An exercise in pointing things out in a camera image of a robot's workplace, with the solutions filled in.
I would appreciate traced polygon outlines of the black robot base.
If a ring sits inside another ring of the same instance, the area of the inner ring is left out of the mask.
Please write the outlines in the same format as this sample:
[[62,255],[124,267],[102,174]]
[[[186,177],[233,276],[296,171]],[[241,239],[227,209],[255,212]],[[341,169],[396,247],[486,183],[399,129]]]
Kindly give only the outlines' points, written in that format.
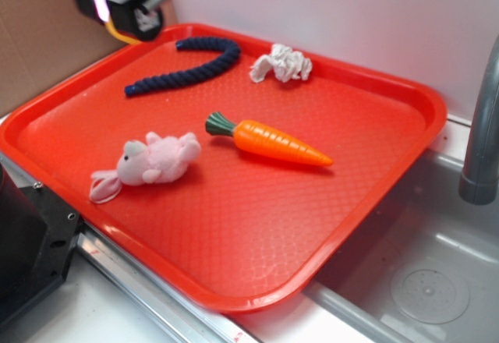
[[1,329],[62,285],[82,219],[48,187],[18,187],[1,168]]

